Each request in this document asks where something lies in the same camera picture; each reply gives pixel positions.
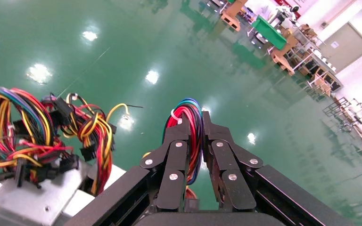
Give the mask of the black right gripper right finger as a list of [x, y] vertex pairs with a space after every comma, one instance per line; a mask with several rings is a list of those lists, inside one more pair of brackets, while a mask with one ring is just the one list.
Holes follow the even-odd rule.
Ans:
[[248, 150], [203, 112], [204, 160], [223, 221], [230, 226], [351, 226], [341, 216]]

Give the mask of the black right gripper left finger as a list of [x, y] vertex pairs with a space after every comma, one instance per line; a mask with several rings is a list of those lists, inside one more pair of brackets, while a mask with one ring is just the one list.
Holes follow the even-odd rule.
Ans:
[[103, 193], [70, 218], [67, 226], [137, 226], [161, 212], [183, 212], [190, 126], [165, 130], [160, 147], [121, 175]]

